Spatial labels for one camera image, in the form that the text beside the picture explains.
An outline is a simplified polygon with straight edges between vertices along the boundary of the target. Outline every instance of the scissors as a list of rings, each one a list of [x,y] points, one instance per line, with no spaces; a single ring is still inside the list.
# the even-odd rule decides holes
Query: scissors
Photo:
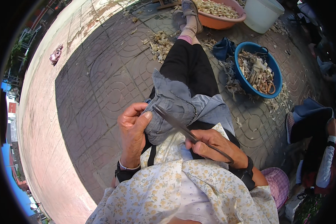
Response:
[[[154,105],[153,109],[163,118],[165,119],[171,126],[173,126],[174,128],[177,128],[180,133],[182,133],[186,138],[188,138],[193,144],[196,144],[197,142],[199,142],[199,140],[197,139],[197,137],[195,137],[195,135],[193,135],[193,133],[185,126],[183,125],[181,122],[179,122],[177,119],[175,119],[174,117],[172,117],[170,114],[168,114],[168,112],[166,112],[162,107],[160,107],[159,105]],[[223,155],[224,157],[226,157],[229,162],[227,162],[230,165],[234,164],[234,160],[228,156],[226,153],[222,152],[221,150],[215,148],[214,146],[211,146],[209,144],[206,144],[209,148],[214,149],[215,151],[219,152],[221,155]]]

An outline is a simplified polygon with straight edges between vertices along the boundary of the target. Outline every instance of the white bucket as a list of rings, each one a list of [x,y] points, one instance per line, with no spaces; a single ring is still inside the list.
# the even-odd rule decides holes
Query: white bucket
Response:
[[[257,33],[265,33],[284,14],[284,7],[276,0],[247,0],[244,23]]]

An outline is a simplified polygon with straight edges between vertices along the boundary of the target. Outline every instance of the wrinkled hand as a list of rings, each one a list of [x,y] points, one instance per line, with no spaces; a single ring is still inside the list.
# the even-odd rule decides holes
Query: wrinkled hand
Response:
[[[245,153],[241,149],[239,149],[234,143],[224,138],[218,131],[210,129],[191,130],[191,132],[200,141],[196,144],[193,144],[191,141],[186,139],[187,149],[192,148],[193,152],[195,152],[196,154],[203,157],[208,157],[215,161],[229,162],[229,160],[222,154],[206,145],[209,144],[229,155],[234,160],[234,164],[232,165],[233,168],[241,169],[248,167],[248,158]]]
[[[144,129],[152,120],[152,112],[142,114],[147,105],[145,102],[133,103],[117,119],[123,148],[121,164],[127,168],[140,164],[145,146]]]
[[[336,137],[336,119],[332,118],[327,123],[327,133],[329,136],[335,136]]]

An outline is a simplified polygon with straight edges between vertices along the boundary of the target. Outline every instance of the pink hat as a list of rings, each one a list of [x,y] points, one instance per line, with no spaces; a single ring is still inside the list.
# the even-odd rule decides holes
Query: pink hat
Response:
[[[280,209],[284,205],[290,191],[289,178],[282,169],[277,167],[266,168],[261,173],[269,183],[276,207]]]

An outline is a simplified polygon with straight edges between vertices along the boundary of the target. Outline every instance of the silver bangle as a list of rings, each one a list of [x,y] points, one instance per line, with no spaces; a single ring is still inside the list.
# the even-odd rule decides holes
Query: silver bangle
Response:
[[[140,166],[141,166],[141,164],[139,164],[138,167],[136,167],[136,168],[126,168],[125,166],[123,166],[123,165],[121,164],[121,159],[119,160],[119,163],[120,163],[121,168],[124,168],[125,170],[135,170],[135,169],[140,168]]]

